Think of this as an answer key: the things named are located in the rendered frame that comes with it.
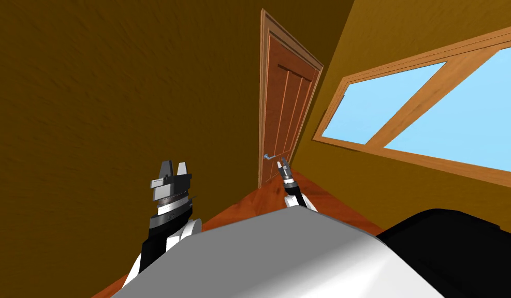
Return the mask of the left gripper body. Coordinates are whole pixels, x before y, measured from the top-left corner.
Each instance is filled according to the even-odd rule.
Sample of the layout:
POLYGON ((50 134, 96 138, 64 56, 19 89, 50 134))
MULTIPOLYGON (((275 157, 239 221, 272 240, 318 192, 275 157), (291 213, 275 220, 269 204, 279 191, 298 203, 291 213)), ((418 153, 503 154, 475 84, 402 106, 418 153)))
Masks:
POLYGON ((166 176, 151 180, 150 188, 153 189, 153 201, 179 195, 190 189, 192 174, 166 176))

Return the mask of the brown wooden door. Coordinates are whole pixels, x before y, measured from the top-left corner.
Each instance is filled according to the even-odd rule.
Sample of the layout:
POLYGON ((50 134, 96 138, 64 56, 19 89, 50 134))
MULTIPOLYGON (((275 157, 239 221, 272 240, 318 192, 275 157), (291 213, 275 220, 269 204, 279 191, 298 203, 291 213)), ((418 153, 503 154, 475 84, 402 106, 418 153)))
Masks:
POLYGON ((262 159, 262 184, 278 174, 277 161, 290 159, 317 77, 317 69, 269 37, 262 155, 276 157, 262 159))

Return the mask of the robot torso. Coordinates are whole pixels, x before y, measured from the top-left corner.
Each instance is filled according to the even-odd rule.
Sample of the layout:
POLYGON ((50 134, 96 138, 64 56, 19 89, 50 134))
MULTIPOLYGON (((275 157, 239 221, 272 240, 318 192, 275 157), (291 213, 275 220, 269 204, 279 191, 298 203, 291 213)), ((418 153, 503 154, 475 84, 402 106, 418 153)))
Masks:
POLYGON ((375 236, 301 206, 184 237, 113 298, 443 298, 375 236))

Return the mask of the wooden framed window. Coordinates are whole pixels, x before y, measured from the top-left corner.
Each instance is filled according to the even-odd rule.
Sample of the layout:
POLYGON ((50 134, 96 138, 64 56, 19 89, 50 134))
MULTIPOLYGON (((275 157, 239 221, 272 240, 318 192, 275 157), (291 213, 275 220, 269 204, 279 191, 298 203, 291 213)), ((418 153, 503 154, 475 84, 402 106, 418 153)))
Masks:
POLYGON ((500 50, 510 47, 511 26, 345 76, 340 81, 333 99, 321 118, 313 140, 511 188, 511 172, 508 171, 387 148, 390 141, 410 127, 481 65, 490 60, 500 50), (332 120, 347 88, 351 84, 438 63, 442 63, 441 68, 366 144, 323 136, 323 132, 332 120))

